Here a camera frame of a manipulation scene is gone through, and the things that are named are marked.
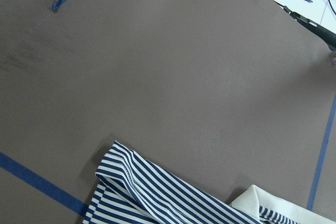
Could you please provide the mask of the black tool on table edge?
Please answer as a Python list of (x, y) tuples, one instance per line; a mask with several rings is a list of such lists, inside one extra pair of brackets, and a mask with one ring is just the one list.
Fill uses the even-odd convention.
[(313, 34), (321, 38), (327, 44), (331, 51), (335, 51), (335, 33), (313, 22), (310, 19), (291, 11), (287, 6), (283, 6), (282, 8), (299, 24), (301, 24), (307, 30), (311, 31)]

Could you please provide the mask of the striped polo shirt white collar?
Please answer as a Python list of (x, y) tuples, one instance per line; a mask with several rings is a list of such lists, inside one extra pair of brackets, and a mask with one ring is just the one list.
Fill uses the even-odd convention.
[(84, 223), (330, 222), (255, 185), (226, 204), (119, 142), (104, 155), (96, 177)]

